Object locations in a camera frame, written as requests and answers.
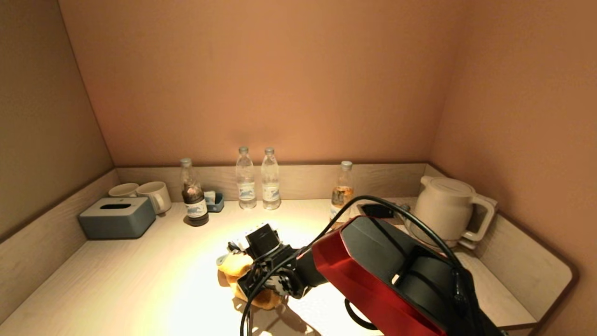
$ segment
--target beige wall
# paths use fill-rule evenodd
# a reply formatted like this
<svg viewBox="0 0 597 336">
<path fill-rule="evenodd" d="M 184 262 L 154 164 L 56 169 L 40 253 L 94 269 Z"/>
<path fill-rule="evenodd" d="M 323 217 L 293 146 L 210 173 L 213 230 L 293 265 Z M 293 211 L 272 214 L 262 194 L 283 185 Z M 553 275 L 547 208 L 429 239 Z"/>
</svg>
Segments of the beige wall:
<svg viewBox="0 0 597 336">
<path fill-rule="evenodd" d="M 0 242 L 112 166 L 57 1 L 0 4 Z"/>
<path fill-rule="evenodd" d="M 117 166 L 421 161 L 466 1 L 60 0 Z"/>
<path fill-rule="evenodd" d="M 597 329 L 597 2 L 477 2 L 432 161 L 580 268 L 543 335 Z"/>
</svg>

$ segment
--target stuffed toy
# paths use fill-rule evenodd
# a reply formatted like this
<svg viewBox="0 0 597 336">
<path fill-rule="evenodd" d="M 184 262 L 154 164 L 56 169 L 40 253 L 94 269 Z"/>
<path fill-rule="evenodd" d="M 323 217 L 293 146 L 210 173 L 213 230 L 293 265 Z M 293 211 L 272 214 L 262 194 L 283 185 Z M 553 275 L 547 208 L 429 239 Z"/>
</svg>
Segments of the stuffed toy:
<svg viewBox="0 0 597 336">
<path fill-rule="evenodd" d="M 253 259 L 244 254 L 228 254 L 223 260 L 218 262 L 218 270 L 226 276 L 226 281 L 230 285 L 232 293 L 237 298 L 247 302 L 247 296 L 241 291 L 237 280 L 251 270 Z M 282 297 L 271 289 L 262 290 L 251 302 L 252 305 L 270 310 L 282 303 Z"/>
</svg>

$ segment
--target mug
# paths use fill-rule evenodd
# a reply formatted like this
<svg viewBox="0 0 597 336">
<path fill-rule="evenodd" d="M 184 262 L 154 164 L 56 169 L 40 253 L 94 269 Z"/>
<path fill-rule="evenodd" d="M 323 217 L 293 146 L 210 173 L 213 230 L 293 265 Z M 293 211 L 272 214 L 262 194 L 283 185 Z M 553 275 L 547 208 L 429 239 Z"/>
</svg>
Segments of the mug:
<svg viewBox="0 0 597 336">
<path fill-rule="evenodd" d="M 473 187 L 455 179 L 423 176 L 421 183 L 425 189 L 417 199 L 413 215 L 433 230 L 449 247 L 461 244 L 474 249 L 476 243 L 487 232 L 496 213 L 497 202 L 477 194 Z M 487 210 L 477 232 L 467 229 L 474 204 Z M 407 229 L 414 237 L 437 247 L 431 238 L 412 223 L 407 223 Z"/>
<path fill-rule="evenodd" d="M 156 215 L 168 211 L 172 206 L 168 189 L 163 182 L 145 183 L 137 188 L 137 195 L 139 195 L 139 197 L 149 198 Z"/>
<path fill-rule="evenodd" d="M 137 188 L 139 187 L 136 183 L 125 183 L 119 184 L 108 191 L 110 197 L 137 197 Z"/>
</svg>

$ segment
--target electric kettle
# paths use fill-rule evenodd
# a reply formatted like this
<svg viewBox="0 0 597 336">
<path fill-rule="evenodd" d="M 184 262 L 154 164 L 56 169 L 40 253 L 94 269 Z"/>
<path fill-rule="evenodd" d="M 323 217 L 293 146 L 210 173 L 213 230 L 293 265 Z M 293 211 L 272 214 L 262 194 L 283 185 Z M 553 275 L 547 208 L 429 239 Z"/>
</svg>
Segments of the electric kettle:
<svg viewBox="0 0 597 336">
<path fill-rule="evenodd" d="M 497 202 L 481 196 L 470 185 L 450 178 L 423 176 L 425 186 L 417 199 L 413 214 L 433 230 L 446 244 L 453 248 L 458 243 L 474 249 L 476 242 L 483 239 L 493 216 Z M 487 209 L 477 232 L 468 231 L 473 204 Z M 419 240 L 435 246 L 434 242 L 418 227 L 407 222 L 409 232 Z"/>
</svg>

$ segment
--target gray tissue box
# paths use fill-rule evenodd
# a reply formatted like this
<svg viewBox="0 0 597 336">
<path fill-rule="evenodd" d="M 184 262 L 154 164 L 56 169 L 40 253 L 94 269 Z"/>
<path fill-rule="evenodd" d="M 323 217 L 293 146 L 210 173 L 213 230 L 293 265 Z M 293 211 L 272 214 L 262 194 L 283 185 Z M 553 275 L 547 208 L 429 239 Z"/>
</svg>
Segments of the gray tissue box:
<svg viewBox="0 0 597 336">
<path fill-rule="evenodd" d="M 135 239 L 155 221 L 147 197 L 102 198 L 79 215 L 89 239 Z"/>
</svg>

